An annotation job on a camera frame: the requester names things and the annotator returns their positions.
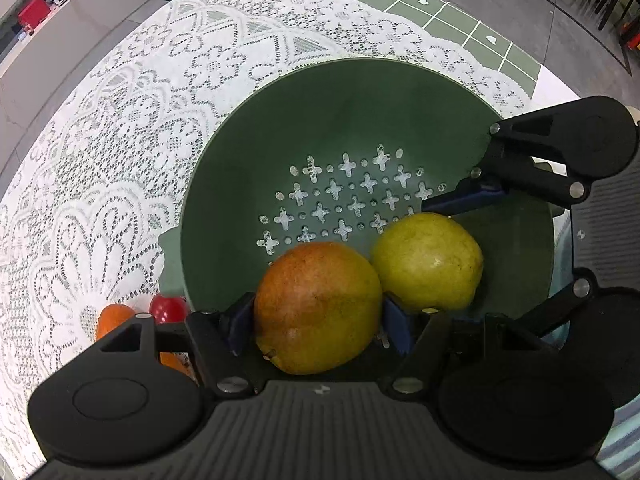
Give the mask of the striped teal sleeve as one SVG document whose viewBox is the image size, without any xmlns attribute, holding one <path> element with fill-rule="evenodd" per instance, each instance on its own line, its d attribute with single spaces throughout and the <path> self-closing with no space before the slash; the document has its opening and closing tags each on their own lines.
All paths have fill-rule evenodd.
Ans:
<svg viewBox="0 0 640 480">
<path fill-rule="evenodd" d="M 554 263 L 550 294 L 570 282 L 572 229 L 570 214 L 553 218 Z M 597 456 L 597 462 L 617 479 L 638 479 L 640 471 L 640 400 L 634 400 L 615 411 L 613 426 Z"/>
</svg>

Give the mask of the white tv cabinet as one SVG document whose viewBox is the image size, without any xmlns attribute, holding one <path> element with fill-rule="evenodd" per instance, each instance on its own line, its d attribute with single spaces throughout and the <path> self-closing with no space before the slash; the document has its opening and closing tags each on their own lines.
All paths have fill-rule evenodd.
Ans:
<svg viewBox="0 0 640 480">
<path fill-rule="evenodd" d="M 25 128 L 78 63 L 149 0 L 67 0 L 1 61 L 1 119 Z"/>
</svg>

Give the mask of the green colander bowl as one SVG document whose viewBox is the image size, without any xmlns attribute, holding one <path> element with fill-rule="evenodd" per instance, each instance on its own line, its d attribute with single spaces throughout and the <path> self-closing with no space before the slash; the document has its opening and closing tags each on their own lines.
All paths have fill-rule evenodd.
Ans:
<svg viewBox="0 0 640 480">
<path fill-rule="evenodd" d="M 208 141 L 178 226 L 160 237 L 160 292 L 224 310 L 288 249 L 360 254 L 484 155 L 495 107 L 407 63 L 354 58 L 296 70 L 241 103 Z"/>
</svg>

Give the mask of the yellow-green pear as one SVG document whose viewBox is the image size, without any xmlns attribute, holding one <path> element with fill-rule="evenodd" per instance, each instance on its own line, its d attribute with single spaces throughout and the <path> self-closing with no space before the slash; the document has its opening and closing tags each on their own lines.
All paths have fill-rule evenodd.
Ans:
<svg viewBox="0 0 640 480">
<path fill-rule="evenodd" d="M 401 309 L 464 310 L 474 299 L 484 256 L 459 223 L 432 212 L 408 216 L 384 231 L 370 252 L 384 292 Z"/>
</svg>

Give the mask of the red cherry tomato back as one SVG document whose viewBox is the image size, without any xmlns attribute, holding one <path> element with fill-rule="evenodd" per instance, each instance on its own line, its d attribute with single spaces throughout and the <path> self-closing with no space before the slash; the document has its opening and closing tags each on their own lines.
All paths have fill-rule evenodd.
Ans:
<svg viewBox="0 0 640 480">
<path fill-rule="evenodd" d="M 181 323 L 190 313 L 191 309 L 182 297 L 166 297 L 156 294 L 149 306 L 149 314 L 157 324 Z"/>
</svg>

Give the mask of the red box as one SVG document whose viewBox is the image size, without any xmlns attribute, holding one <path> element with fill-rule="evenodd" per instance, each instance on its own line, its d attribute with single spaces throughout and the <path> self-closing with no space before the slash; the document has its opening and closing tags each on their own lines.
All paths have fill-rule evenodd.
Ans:
<svg viewBox="0 0 640 480">
<path fill-rule="evenodd" d="M 18 22 L 24 29 L 35 30 L 51 13 L 46 0 L 29 0 L 18 12 Z"/>
</svg>

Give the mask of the orange tangerine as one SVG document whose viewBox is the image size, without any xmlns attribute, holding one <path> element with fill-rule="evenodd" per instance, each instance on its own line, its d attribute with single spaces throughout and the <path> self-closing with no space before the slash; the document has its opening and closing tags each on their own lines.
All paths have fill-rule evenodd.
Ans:
<svg viewBox="0 0 640 480">
<path fill-rule="evenodd" d="M 98 324 L 96 324 L 96 340 L 101 339 L 135 315 L 134 309 L 126 304 L 109 304 L 99 315 Z"/>
<path fill-rule="evenodd" d="M 178 356 L 170 352 L 160 352 L 160 364 L 169 367 L 172 370 L 182 373 L 188 377 L 192 377 L 190 370 L 183 364 Z"/>
</svg>

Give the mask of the white lace tablecloth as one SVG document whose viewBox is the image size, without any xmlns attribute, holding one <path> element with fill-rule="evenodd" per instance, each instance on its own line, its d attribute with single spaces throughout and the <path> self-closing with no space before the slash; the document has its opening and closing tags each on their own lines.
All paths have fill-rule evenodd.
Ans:
<svg viewBox="0 0 640 480">
<path fill-rule="evenodd" d="M 140 307 L 156 291 L 158 236 L 222 120 L 277 76 L 368 55 L 444 73 L 504 114 L 532 97 L 356 0 L 174 0 L 81 79 L 1 185 L 4 478 L 42 463 L 26 415 L 35 386 L 90 344 L 104 306 Z"/>
</svg>

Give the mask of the green grid table mat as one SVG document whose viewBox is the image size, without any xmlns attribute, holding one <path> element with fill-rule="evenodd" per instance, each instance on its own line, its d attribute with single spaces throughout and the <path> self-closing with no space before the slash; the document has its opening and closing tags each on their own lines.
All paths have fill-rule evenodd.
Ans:
<svg viewBox="0 0 640 480">
<path fill-rule="evenodd" d="M 402 16 L 432 36 L 471 53 L 481 66 L 515 81 L 534 94 L 541 65 L 488 25 L 445 0 L 356 0 L 376 10 Z"/>
</svg>

